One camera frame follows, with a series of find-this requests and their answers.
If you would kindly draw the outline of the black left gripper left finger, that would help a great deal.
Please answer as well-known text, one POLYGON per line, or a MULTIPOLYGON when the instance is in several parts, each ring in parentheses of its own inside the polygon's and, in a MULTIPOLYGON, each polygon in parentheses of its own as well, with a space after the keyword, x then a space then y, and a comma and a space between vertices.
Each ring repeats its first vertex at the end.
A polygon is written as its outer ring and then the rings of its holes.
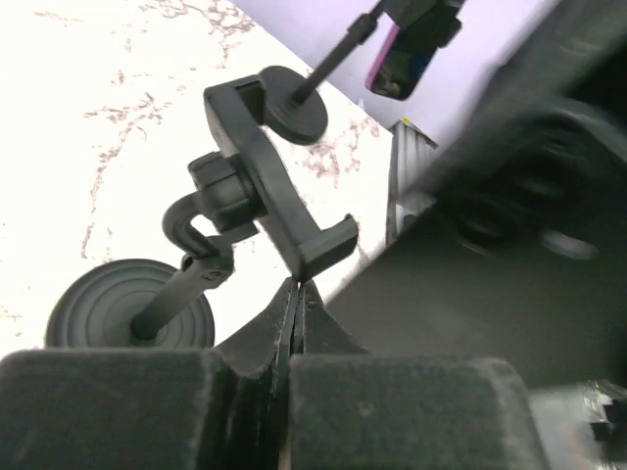
POLYGON ((213 349, 15 352, 1 362, 5 469, 274 469, 298 288, 213 349))

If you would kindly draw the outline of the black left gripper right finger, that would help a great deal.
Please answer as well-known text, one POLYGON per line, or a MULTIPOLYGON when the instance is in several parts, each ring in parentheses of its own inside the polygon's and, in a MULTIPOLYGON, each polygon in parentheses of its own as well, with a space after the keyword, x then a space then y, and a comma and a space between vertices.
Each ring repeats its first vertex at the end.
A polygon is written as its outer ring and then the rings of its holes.
POLYGON ((492 357, 366 352, 298 294, 290 360, 294 469, 545 469, 520 377, 492 357))

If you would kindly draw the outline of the black phone stand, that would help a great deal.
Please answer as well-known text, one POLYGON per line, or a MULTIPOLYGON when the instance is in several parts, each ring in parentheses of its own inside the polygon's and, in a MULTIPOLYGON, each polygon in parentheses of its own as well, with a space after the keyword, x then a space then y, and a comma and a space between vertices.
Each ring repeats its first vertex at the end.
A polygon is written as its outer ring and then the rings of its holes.
POLYGON ((215 324, 204 294, 233 273, 237 243, 264 231, 299 283, 354 251, 354 218, 320 228, 267 139, 273 130, 264 122, 260 73, 204 91, 218 148, 189 165, 195 191, 162 221, 165 236, 184 253, 180 267, 130 258, 88 271, 55 305, 47 346, 209 348, 215 324))
POLYGON ((260 79, 265 89, 265 124, 292 143, 316 142, 327 126, 327 110, 317 93, 318 86, 365 43, 382 15, 389 16, 407 38, 427 39, 438 45, 438 53, 460 31, 458 12, 463 5, 462 1, 379 1, 357 17, 309 76, 279 66, 264 69, 260 79))

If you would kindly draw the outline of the black phone red case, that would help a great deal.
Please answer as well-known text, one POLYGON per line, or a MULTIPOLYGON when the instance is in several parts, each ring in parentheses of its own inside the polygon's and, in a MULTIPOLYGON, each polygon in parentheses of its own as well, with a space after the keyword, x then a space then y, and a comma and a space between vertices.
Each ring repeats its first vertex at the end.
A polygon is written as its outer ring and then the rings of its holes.
POLYGON ((427 39, 407 38, 393 25, 366 75, 365 88, 378 96, 406 101, 438 49, 438 45, 427 39))

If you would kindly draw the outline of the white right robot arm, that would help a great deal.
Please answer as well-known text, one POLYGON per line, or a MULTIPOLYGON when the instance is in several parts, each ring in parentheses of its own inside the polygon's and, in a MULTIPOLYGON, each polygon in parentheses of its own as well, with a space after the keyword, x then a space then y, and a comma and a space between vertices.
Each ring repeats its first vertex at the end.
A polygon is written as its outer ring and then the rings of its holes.
POLYGON ((562 1, 413 184, 432 205, 329 303, 378 354, 626 382, 626 5, 562 1))

